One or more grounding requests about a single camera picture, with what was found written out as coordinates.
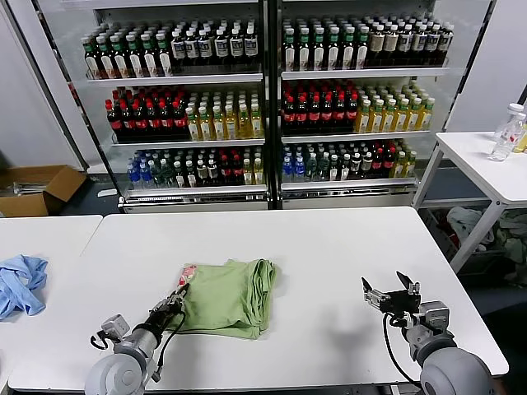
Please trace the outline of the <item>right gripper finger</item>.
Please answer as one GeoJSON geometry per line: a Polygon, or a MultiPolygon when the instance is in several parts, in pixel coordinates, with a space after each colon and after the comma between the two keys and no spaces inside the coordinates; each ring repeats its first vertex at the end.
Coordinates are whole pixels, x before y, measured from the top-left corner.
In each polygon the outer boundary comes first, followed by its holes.
{"type": "Polygon", "coordinates": [[[397,271],[396,275],[410,295],[420,294],[421,285],[418,281],[412,281],[409,276],[403,274],[400,271],[397,271]]]}
{"type": "Polygon", "coordinates": [[[387,300],[387,294],[374,289],[365,277],[361,278],[361,283],[365,302],[375,309],[382,309],[387,300]]]}

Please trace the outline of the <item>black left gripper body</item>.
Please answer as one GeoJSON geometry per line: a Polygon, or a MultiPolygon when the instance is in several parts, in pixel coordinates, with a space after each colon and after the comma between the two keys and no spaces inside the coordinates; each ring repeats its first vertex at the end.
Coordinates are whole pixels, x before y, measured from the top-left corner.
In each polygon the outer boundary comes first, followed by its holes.
{"type": "Polygon", "coordinates": [[[173,319],[182,314],[183,304],[169,304],[169,296],[160,301],[149,313],[146,324],[158,331],[165,331],[173,319]]]}

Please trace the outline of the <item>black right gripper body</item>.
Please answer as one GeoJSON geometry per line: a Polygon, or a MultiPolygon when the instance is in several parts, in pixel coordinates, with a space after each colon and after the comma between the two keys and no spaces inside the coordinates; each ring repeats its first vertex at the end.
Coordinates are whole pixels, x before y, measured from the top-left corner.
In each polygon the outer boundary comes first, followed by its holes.
{"type": "Polygon", "coordinates": [[[410,293],[408,290],[391,291],[386,293],[380,301],[380,312],[403,318],[406,313],[418,313],[420,304],[421,295],[419,293],[410,293]]]}

